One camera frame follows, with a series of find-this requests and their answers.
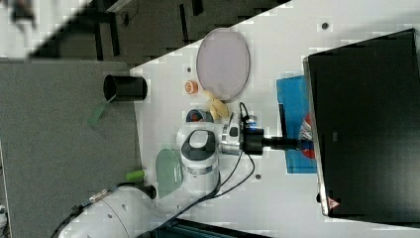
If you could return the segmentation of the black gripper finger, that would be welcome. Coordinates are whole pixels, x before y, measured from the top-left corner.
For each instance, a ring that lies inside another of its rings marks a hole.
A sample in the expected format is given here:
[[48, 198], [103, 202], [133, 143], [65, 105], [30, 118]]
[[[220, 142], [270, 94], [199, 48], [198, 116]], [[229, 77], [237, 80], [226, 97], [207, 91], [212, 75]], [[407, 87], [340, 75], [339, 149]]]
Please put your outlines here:
[[304, 151], [304, 150], [312, 150], [312, 143], [303, 143], [297, 145], [274, 145], [271, 146], [274, 150], [297, 150], [297, 151]]
[[301, 144], [306, 143], [307, 140], [284, 138], [284, 137], [271, 137], [274, 144]]

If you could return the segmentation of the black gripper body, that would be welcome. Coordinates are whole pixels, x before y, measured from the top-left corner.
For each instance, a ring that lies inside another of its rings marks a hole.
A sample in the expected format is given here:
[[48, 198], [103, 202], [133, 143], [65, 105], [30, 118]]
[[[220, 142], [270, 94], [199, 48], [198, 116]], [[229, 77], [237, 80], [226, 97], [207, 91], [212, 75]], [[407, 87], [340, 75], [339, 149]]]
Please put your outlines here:
[[261, 155], [264, 147], [271, 146], [271, 138], [266, 138], [263, 134], [264, 129], [246, 128], [242, 150], [247, 155]]

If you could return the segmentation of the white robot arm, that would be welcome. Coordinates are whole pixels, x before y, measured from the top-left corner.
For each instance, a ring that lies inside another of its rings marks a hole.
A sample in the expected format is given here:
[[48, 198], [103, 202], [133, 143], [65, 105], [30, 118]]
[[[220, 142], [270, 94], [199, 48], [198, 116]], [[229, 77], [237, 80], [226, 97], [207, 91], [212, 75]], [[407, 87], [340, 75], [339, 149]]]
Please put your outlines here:
[[157, 154], [148, 185], [127, 181], [92, 195], [73, 208], [51, 238], [139, 238], [177, 218], [193, 206], [219, 198], [224, 189], [220, 158], [260, 156], [265, 148], [302, 151], [312, 147], [312, 134], [266, 137], [264, 130], [242, 123], [187, 122], [176, 134], [175, 147]]

